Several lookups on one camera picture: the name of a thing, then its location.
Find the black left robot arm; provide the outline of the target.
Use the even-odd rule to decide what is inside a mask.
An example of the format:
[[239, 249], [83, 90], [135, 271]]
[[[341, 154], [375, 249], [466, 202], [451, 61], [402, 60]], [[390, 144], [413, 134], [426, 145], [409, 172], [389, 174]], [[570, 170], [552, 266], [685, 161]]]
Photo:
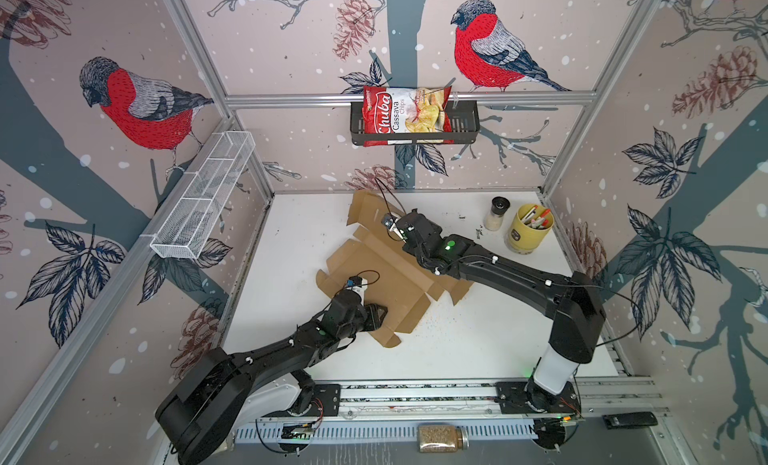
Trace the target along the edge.
[[241, 413], [249, 397], [286, 376], [298, 386], [294, 398], [268, 398], [267, 407], [259, 413], [251, 411], [250, 418], [288, 410], [303, 391], [314, 386], [307, 368], [343, 350], [343, 340], [353, 342], [361, 332], [379, 330], [388, 309], [366, 303], [367, 288], [365, 278], [350, 277], [326, 307], [287, 338], [270, 345], [232, 354], [221, 347], [206, 352], [155, 411], [177, 462], [199, 464], [214, 454], [247, 420]]

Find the brown cardboard box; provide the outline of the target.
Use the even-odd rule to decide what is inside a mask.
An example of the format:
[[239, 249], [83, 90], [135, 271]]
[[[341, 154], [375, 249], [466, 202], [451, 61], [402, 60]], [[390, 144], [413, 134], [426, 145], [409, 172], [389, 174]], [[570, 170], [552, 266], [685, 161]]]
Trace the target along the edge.
[[392, 240], [382, 224], [385, 213], [394, 210], [369, 191], [355, 192], [347, 223], [357, 229], [327, 259], [327, 269], [316, 274], [316, 284], [327, 296], [354, 275], [368, 281], [364, 301], [388, 309], [382, 327], [370, 333], [384, 348], [400, 345], [400, 336], [412, 333], [430, 304], [445, 292], [453, 304], [458, 304], [472, 286], [466, 280], [436, 276], [403, 252], [403, 244]]

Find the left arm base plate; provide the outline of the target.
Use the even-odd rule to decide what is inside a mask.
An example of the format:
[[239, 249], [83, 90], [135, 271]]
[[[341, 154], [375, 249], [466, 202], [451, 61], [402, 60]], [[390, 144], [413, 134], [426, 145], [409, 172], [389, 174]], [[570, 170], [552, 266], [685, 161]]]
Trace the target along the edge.
[[315, 384], [302, 387], [287, 413], [295, 417], [336, 417], [340, 405], [340, 392], [339, 384]]

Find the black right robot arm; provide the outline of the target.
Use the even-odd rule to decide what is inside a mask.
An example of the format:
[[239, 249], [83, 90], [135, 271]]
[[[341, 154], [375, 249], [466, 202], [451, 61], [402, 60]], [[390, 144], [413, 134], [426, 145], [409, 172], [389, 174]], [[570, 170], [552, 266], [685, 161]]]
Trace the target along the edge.
[[402, 250], [435, 275], [482, 284], [520, 300], [552, 321], [548, 346], [524, 391], [526, 405], [546, 413], [562, 402], [577, 368], [592, 361], [606, 314], [598, 286], [583, 273], [567, 277], [499, 256], [442, 228], [416, 209], [384, 215], [382, 224], [403, 241]]

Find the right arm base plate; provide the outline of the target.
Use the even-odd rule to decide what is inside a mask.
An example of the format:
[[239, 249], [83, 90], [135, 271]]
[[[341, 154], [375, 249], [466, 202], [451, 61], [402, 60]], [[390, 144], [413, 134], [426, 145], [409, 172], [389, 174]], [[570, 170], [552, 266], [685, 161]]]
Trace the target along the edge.
[[581, 413], [581, 401], [572, 382], [567, 382], [560, 394], [551, 394], [533, 380], [497, 382], [496, 402], [503, 414]]

